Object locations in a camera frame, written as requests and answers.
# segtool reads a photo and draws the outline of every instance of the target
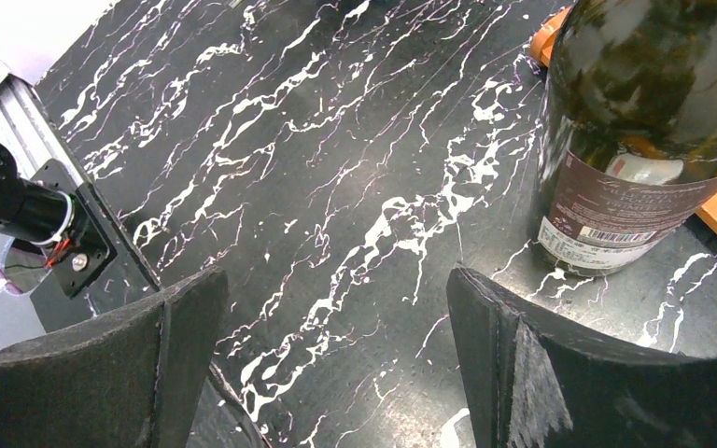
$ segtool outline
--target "label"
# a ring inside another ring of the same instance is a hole
[[[659,185],[683,168],[682,161],[663,162],[623,155],[603,173],[568,153],[539,241],[581,268],[615,269],[638,259],[717,192],[717,177]]]

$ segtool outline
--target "bottle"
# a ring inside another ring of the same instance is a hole
[[[580,0],[541,115],[534,251],[616,272],[717,192],[717,0]]]

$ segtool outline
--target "white wall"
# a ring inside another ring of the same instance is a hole
[[[118,0],[0,0],[0,82],[35,84]]]

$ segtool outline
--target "screw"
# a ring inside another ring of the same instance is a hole
[[[87,264],[89,264],[89,257],[86,254],[78,254],[73,257],[73,271],[80,273],[86,269]]]

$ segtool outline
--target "table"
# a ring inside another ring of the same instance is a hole
[[[36,89],[165,285],[227,268],[215,360],[275,446],[473,446],[457,262],[618,338],[717,356],[701,224],[608,278],[531,257],[527,42],[567,3],[122,0]]]

